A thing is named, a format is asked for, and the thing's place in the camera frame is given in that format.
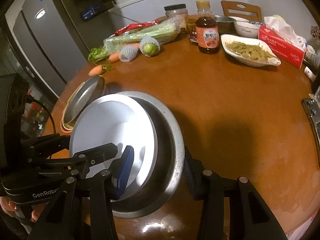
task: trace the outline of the white bowl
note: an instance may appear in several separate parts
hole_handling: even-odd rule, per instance
[[[249,58],[240,56],[234,52],[232,52],[231,50],[229,50],[226,46],[226,43],[232,43],[233,41],[239,41],[248,45],[258,45],[260,46],[263,50],[269,52],[274,58],[269,58],[268,62],[261,62],[261,61],[257,61],[257,60],[251,60]],[[273,66],[279,66],[281,65],[281,61],[278,59],[278,57],[272,52],[272,50],[270,49],[270,47],[261,40],[258,39],[251,39],[251,38],[243,38],[243,37],[238,37],[235,35],[230,35],[230,34],[224,34],[221,35],[221,43],[222,46],[224,48],[224,51],[231,55],[232,57],[234,57],[235,59],[237,59],[238,61],[248,65],[248,66],[252,66],[252,67],[263,67],[266,65],[273,65]]]
[[[153,122],[134,99],[110,94],[93,101],[80,114],[70,139],[69,155],[103,144],[118,146],[115,158],[90,168],[87,178],[93,177],[111,162],[121,157],[125,147],[134,149],[134,161],[127,187],[119,200],[137,193],[153,172],[157,156],[157,136]]]
[[[237,16],[229,16],[230,18],[233,18],[235,19],[236,21],[240,21],[240,22],[250,22],[248,19],[244,19],[244,18],[241,18],[241,17],[237,17]]]
[[[258,38],[260,26],[257,26],[255,24],[251,24],[251,23],[248,23],[248,22],[239,22],[239,21],[237,21],[235,23],[235,28],[236,28],[236,32],[241,37],[253,38],[253,39]]]

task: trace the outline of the red box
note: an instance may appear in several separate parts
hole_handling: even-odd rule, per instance
[[[274,30],[261,25],[259,29],[259,40],[264,41],[278,57],[289,61],[297,68],[301,68],[305,52],[288,43]]]

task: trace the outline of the orange carrot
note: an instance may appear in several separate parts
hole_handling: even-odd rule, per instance
[[[129,45],[136,46],[137,48],[140,47],[140,43],[133,43],[133,44],[129,44]],[[110,57],[109,57],[109,61],[113,62],[113,63],[117,62],[119,60],[120,60],[120,52],[116,52],[116,53],[110,55]]]
[[[99,66],[94,67],[92,70],[90,70],[89,76],[101,75],[104,72],[102,67],[103,67],[103,65],[99,65]]]

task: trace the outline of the sauce bottle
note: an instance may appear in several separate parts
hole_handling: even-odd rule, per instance
[[[209,1],[197,1],[199,19],[196,21],[199,51],[214,54],[219,51],[218,23],[212,17]]]

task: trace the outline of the black jar lid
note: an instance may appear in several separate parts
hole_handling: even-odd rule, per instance
[[[165,11],[173,11],[173,10],[184,9],[186,7],[187,6],[185,3],[180,3],[180,4],[173,4],[173,5],[165,6],[164,10]]]

